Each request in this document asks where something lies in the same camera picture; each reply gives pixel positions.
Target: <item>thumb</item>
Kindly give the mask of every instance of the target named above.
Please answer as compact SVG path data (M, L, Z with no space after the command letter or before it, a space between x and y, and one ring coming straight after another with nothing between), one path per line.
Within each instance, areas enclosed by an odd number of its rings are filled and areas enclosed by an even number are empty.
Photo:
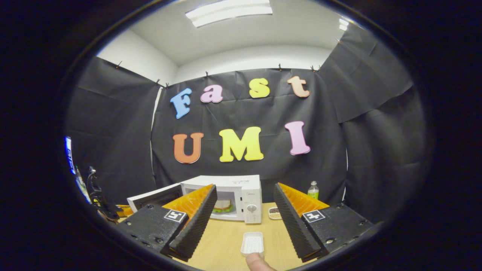
M246 256L246 263L250 271L276 271L265 262L259 253L251 253Z

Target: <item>white container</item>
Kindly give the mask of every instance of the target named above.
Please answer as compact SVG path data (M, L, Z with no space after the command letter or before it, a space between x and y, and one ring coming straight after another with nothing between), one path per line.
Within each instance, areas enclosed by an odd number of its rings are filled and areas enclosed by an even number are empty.
M271 210L273 210L273 209L276 209L277 212L276 212L276 213L272 213ZM269 208L269 209L268 209L268 216L269 216L269 218L274 219L274 220L281 219L281 214L280 214L280 211L278 210L277 207Z
M263 247L263 233L259 231L245 232L242 237L241 254L248 256L251 253L259 253L263 255L265 249Z

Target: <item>table surface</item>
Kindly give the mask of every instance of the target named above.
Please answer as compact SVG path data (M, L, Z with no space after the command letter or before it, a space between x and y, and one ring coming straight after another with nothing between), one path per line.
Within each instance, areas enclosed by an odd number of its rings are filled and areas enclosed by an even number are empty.
M282 271L305 264L296 256L283 221L269 218L268 209L271 207L276 204L263 203L261 224L210 219L192 258L187 263L178 261L207 271L248 271L241 254L242 238L245 232L260 231L263 233L265 261L271 267Z

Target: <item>black backdrop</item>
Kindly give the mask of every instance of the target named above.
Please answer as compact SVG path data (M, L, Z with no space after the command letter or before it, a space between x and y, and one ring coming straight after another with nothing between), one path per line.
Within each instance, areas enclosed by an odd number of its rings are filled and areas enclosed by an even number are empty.
M310 96L299 98L287 80L306 80ZM266 78L270 94L251 98L249 82ZM203 103L206 86L223 87L223 100ZM177 119L171 98L192 90L190 112ZM284 125L303 121L307 154L289 154ZM241 138L246 128L261 127L260 161L222 163L223 129ZM192 164L174 158L175 134L202 132L201 156ZM197 78L163 89L152 130L156 184L163 187L198 175L260 174L263 201L273 201L273 185L282 182L306 191L317 181L319 199L346 202L373 222L388 218L422 182L427 141L426 120L413 82L395 55L369 32L351 25L320 70L256 69ZM348 153L348 172L346 152Z
M426 114L407 69L371 33L350 25L320 69L347 144L346 203L387 219L423 184Z
M293 93L287 80L299 76L306 80L310 95L300 98ZM264 98L251 98L249 82L255 78L268 80L270 93ZM206 86L223 87L223 100L203 103L200 95ZM190 88L190 112L176 119L170 99L185 88ZM306 144L311 151L291 155L289 132L284 125L302 121ZM233 129L241 139L246 128L261 128L259 143L264 158L258 161L236 159L219 161L222 138L219 131ZM192 164L174 158L175 134L204 133L201 156ZM346 176L345 144L341 127L336 122L335 110L328 90L317 73L305 69L255 69L227 72L185 81L163 89L152 130L154 172L158 186L165 186L198 175L252 175L261 178L264 202L273 202L273 187L282 182L300 191L307 191L316 180L319 199L328 204L341 201ZM185 153L192 153L192 139L186 139Z
M112 203L156 189L149 140L158 90L151 80L95 57L73 92L65 133L74 165L84 181L94 167Z

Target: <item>fluorescent light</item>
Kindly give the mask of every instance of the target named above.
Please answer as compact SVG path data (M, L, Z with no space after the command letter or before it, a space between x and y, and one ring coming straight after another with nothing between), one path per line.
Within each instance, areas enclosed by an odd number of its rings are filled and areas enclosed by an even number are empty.
M345 20L343 20L343 19L339 19L339 21L340 21L340 24L341 24L341 25L344 25L344 26L347 26L347 25L348 25L348 22L345 21Z
M269 0L225 0L187 12L195 27L248 15L273 14Z

